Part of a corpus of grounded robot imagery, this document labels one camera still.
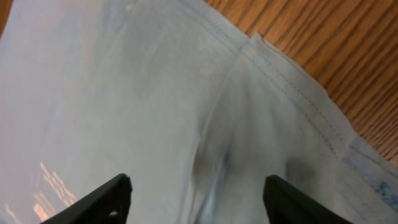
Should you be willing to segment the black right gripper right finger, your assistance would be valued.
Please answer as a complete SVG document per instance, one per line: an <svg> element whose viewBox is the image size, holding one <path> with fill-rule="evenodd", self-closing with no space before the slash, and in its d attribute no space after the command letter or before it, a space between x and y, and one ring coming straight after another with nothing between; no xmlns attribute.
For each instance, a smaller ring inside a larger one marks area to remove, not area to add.
<svg viewBox="0 0 398 224"><path fill-rule="evenodd" d="M278 175L266 177L263 202L270 224L351 224Z"/></svg>

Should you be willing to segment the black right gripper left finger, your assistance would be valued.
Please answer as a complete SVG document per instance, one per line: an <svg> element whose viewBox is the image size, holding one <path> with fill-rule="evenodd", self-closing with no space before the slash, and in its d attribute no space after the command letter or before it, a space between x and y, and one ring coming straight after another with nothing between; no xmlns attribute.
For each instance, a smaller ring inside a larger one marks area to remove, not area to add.
<svg viewBox="0 0 398 224"><path fill-rule="evenodd" d="M42 224L126 224L131 194L130 177L118 174Z"/></svg>

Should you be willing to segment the light blue printed t-shirt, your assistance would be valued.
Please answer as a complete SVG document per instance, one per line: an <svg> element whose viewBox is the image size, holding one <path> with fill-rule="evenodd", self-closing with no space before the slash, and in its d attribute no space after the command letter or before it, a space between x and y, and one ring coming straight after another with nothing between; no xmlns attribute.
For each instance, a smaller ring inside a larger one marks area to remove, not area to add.
<svg viewBox="0 0 398 224"><path fill-rule="evenodd" d="M267 223L278 175L353 223L397 222L397 171L326 91L203 1L14 1L1 36L1 222L115 175L129 223Z"/></svg>

